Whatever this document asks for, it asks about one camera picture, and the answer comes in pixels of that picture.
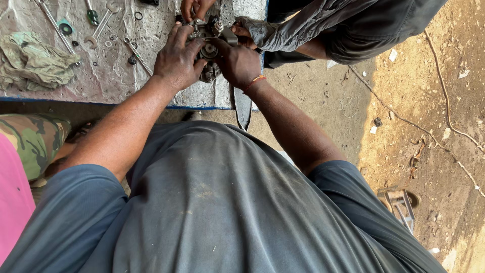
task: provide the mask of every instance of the open-end wrench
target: open-end wrench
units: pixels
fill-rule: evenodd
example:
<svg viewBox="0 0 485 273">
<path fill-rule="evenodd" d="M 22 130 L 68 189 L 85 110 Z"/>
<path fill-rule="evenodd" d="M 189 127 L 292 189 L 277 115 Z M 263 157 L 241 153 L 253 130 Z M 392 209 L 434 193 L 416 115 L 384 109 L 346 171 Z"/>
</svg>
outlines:
<svg viewBox="0 0 485 273">
<path fill-rule="evenodd" d="M 140 55 L 138 54 L 138 51 L 136 51 L 135 47 L 131 44 L 128 37 L 126 37 L 123 41 L 125 41 L 125 43 L 128 44 L 129 48 L 131 48 L 131 51 L 133 51 L 133 53 L 135 53 L 136 57 L 138 58 L 138 60 L 142 64 L 142 66 L 145 68 L 145 70 L 148 72 L 148 74 L 150 76 L 153 76 L 152 70 L 148 67 L 148 65 L 145 63 L 145 61 L 140 57 Z"/>
<path fill-rule="evenodd" d="M 120 11 L 120 9 L 121 9 L 120 7 L 113 6 L 113 4 L 114 4 L 113 1 L 111 1 L 111 2 L 109 2 L 109 3 L 106 4 L 106 7 L 108 8 L 108 10 L 104 14 L 103 19 L 99 23 L 99 25 L 96 28 L 96 30 L 94 31 L 93 35 L 92 36 L 87 36 L 84 39 L 84 42 L 85 43 L 87 43 L 88 41 L 91 41 L 93 43 L 93 45 L 91 46 L 92 49 L 94 49 L 94 48 L 97 47 L 97 38 L 99 37 L 99 35 L 103 31 L 104 27 L 108 24 L 108 21 L 110 20 L 111 15 L 113 15 L 115 13 L 118 13 Z"/>
<path fill-rule="evenodd" d="M 49 19 L 50 23 L 54 26 L 54 29 L 57 32 L 57 35 L 61 38 L 62 42 L 64 42 L 65 46 L 67 47 L 67 50 L 71 54 L 75 54 L 74 49 L 72 49 L 71 44 L 67 41 L 67 39 L 64 37 L 62 32 L 59 30 L 59 27 L 56 24 L 56 21 L 54 20 L 54 17 L 50 14 L 49 9 L 47 9 L 46 4 L 44 3 L 44 0 L 36 0 L 37 4 L 39 4 L 40 8 L 44 11 L 46 14 L 47 18 Z M 80 66 L 81 62 L 75 63 L 76 66 Z"/>
</svg>

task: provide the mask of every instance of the dirt ground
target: dirt ground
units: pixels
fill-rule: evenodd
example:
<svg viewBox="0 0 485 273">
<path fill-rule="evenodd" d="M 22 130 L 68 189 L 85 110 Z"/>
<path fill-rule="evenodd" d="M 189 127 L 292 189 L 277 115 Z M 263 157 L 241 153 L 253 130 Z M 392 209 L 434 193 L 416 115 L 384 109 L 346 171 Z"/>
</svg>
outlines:
<svg viewBox="0 0 485 273">
<path fill-rule="evenodd" d="M 448 96 L 452 125 L 485 145 L 485 17 L 480 0 L 449 0 L 428 27 L 441 66 Z M 476 183 L 485 187 L 485 154 L 468 138 L 448 128 L 446 101 L 439 83 L 436 62 L 424 34 L 411 37 L 394 49 L 356 65 L 359 74 L 374 91 L 402 117 L 417 123 L 451 150 Z M 402 120 L 391 119 L 389 110 L 343 65 L 326 68 L 326 61 L 284 65 L 264 74 L 283 95 L 321 125 L 341 147 L 350 162 L 367 168 L 371 188 L 409 183 L 421 196 L 415 209 L 415 236 L 426 249 L 439 248 L 436 259 L 448 272 L 485 273 L 485 198 L 469 176 L 429 136 Z M 470 70 L 458 79 L 461 70 Z M 67 102 L 0 102 L 0 113 L 54 111 L 66 114 L 74 127 L 101 118 L 113 106 Z M 166 110 L 158 122 L 179 121 L 185 110 Z M 236 124 L 234 111 L 203 111 L 203 117 Z M 369 133 L 373 120 L 382 127 Z M 277 150 L 281 147 L 259 112 L 252 115 L 249 133 Z M 424 138 L 415 179 L 408 181 L 410 158 Z"/>
</svg>

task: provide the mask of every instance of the screwdriver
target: screwdriver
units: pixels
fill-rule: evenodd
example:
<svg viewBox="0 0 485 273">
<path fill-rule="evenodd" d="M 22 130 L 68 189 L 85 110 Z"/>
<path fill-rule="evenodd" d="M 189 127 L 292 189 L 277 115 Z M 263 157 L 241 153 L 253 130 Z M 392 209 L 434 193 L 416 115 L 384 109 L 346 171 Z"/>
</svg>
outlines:
<svg viewBox="0 0 485 273">
<path fill-rule="evenodd" d="M 91 6 L 91 3 L 89 2 L 89 0 L 86 0 L 86 4 L 88 5 L 87 14 L 88 14 L 89 21 L 91 22 L 91 24 L 97 26 L 99 24 L 97 20 L 97 12 L 93 10 L 93 7 Z"/>
</svg>

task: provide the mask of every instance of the red thread bracelet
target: red thread bracelet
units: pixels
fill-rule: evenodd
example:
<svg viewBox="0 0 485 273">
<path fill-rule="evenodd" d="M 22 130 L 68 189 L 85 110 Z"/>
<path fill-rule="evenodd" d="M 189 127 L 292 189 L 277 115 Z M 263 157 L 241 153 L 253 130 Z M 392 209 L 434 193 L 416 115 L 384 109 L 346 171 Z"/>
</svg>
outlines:
<svg viewBox="0 0 485 273">
<path fill-rule="evenodd" d="M 257 81 L 260 81 L 260 80 L 265 80 L 266 77 L 263 76 L 263 75 L 259 75 L 258 77 L 254 78 L 253 81 L 246 87 L 246 89 L 244 90 L 243 93 L 246 93 L 246 91 Z"/>
</svg>

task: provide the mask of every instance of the dark gray sleeve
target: dark gray sleeve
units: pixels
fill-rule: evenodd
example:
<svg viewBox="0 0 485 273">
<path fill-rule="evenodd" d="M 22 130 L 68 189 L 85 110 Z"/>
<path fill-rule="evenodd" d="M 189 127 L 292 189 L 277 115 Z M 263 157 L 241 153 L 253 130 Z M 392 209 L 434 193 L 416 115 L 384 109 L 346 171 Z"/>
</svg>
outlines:
<svg viewBox="0 0 485 273">
<path fill-rule="evenodd" d="M 347 161 L 317 166 L 308 178 L 350 219 L 410 272 L 446 272 L 377 199 L 357 168 Z"/>
<path fill-rule="evenodd" d="M 323 36 L 325 52 L 335 62 L 343 65 L 353 65 L 391 49 L 393 46 L 405 41 L 408 37 L 393 37 L 383 39 L 366 39 L 354 37 L 339 27 L 331 34 Z"/>
<path fill-rule="evenodd" d="M 127 202 L 115 176 L 86 164 L 49 179 L 0 273 L 77 272 Z"/>
</svg>

